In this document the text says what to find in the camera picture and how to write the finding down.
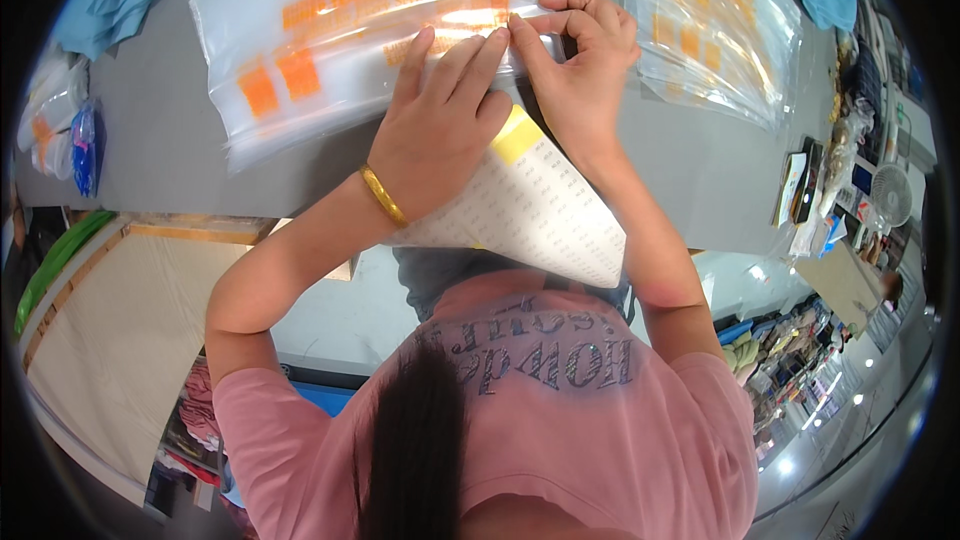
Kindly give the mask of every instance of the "woman's left hand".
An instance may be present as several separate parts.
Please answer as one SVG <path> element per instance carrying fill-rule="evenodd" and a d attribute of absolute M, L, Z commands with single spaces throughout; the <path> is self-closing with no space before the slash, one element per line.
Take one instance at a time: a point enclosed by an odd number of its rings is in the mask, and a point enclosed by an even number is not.
<path fill-rule="evenodd" d="M 510 43 L 507 28 L 450 48 L 420 91 L 433 40 L 425 27 L 411 42 L 366 160 L 408 222 L 460 194 L 513 105 L 504 91 L 487 94 Z"/>

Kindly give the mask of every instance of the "pink t-shirt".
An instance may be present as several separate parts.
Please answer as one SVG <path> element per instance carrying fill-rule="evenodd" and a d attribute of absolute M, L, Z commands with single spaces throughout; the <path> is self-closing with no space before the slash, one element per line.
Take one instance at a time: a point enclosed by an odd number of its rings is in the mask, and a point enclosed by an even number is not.
<path fill-rule="evenodd" d="M 468 280 L 411 335 L 441 342 L 459 367 L 462 512 L 510 493 L 644 540 L 743 537 L 757 506 L 754 414 L 726 362 L 667 364 L 610 305 L 543 282 L 524 270 Z M 267 369 L 220 381 L 217 421 L 261 538 L 354 537 L 354 435 L 394 363 L 335 418 Z"/>

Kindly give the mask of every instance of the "finger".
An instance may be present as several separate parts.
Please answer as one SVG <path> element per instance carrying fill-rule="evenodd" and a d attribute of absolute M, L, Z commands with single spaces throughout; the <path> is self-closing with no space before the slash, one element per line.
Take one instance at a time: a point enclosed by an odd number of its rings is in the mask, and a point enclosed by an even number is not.
<path fill-rule="evenodd" d="M 620 39 L 625 46 L 637 45 L 637 20 L 626 11 L 620 15 Z"/>
<path fill-rule="evenodd" d="M 497 74 L 497 67 L 503 59 L 503 54 L 507 51 L 507 45 L 510 44 L 510 30 L 506 27 L 498 27 L 493 30 L 486 38 L 486 42 L 477 52 L 473 60 L 466 66 L 460 83 L 456 90 L 450 96 L 451 101 L 462 101 L 476 110 L 477 105 L 483 99 L 494 76 Z"/>
<path fill-rule="evenodd" d="M 585 11 L 557 11 L 525 19 L 537 34 L 567 34 L 577 41 L 581 51 L 596 46 L 607 33 Z"/>
<path fill-rule="evenodd" d="M 413 102 L 420 92 L 420 79 L 424 72 L 426 54 L 433 45 L 433 27 L 427 25 L 414 36 L 413 42 L 407 48 L 407 56 L 400 65 L 400 73 L 396 77 L 393 87 L 393 102 L 391 104 L 404 105 Z"/>
<path fill-rule="evenodd" d="M 427 100 L 443 104 L 450 99 L 464 68 L 480 51 L 485 40 L 483 36 L 461 40 L 439 59 L 423 88 L 423 95 Z"/>
<path fill-rule="evenodd" d="M 513 45 L 520 53 L 520 59 L 527 67 L 530 79 L 541 80 L 549 77 L 557 64 L 547 52 L 544 42 L 540 39 L 540 33 L 530 24 L 529 19 L 524 19 L 517 13 L 510 13 L 507 25 L 510 27 Z"/>
<path fill-rule="evenodd" d="M 500 129 L 507 123 L 510 111 L 514 108 L 514 101 L 510 94 L 503 90 L 492 91 L 477 107 L 477 124 L 483 130 L 485 142 L 489 143 L 497 136 Z"/>
<path fill-rule="evenodd" d="M 554 11 L 564 9 L 578 9 L 594 18 L 607 34 L 620 34 L 619 11 L 622 11 L 612 0 L 539 0 L 540 6 Z"/>

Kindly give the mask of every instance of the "jeans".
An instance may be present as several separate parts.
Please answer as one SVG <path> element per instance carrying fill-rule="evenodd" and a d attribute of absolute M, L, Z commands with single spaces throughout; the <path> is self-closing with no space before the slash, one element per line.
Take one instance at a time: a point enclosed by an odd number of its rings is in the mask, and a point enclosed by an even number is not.
<path fill-rule="evenodd" d="M 416 248 L 393 249 L 393 258 L 399 265 L 397 278 L 407 289 L 407 304 L 414 308 L 420 323 L 433 317 L 433 309 L 441 296 L 461 282 L 485 273 L 501 270 L 526 270 L 529 265 L 507 258 L 489 250 L 476 248 Z M 547 273 L 544 290 L 565 291 L 570 280 L 554 273 Z M 613 306 L 628 325 L 633 319 L 633 297 L 630 297 L 630 314 L 624 312 L 630 282 L 621 274 L 617 287 L 583 285 L 587 294 Z"/>

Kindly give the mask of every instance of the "green fabric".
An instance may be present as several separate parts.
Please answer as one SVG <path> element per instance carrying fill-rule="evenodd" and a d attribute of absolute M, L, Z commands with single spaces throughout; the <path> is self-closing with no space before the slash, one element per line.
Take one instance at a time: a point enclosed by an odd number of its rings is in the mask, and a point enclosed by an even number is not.
<path fill-rule="evenodd" d="M 736 340 L 723 347 L 723 356 L 730 371 L 737 371 L 740 367 L 748 366 L 757 360 L 757 353 L 761 350 L 761 343 L 751 338 L 750 331 L 744 331 Z"/>
<path fill-rule="evenodd" d="M 50 252 L 43 258 L 40 268 L 36 270 L 30 282 L 27 283 L 27 289 L 23 291 L 20 302 L 16 306 L 16 320 L 13 322 L 13 330 L 19 335 L 23 332 L 23 326 L 34 311 L 37 303 L 41 302 L 43 294 L 53 281 L 64 270 L 64 266 L 70 261 L 70 258 L 77 254 L 93 235 L 100 231 L 107 223 L 116 217 L 112 210 L 96 210 L 91 212 L 82 221 L 70 227 L 63 233 Z"/>

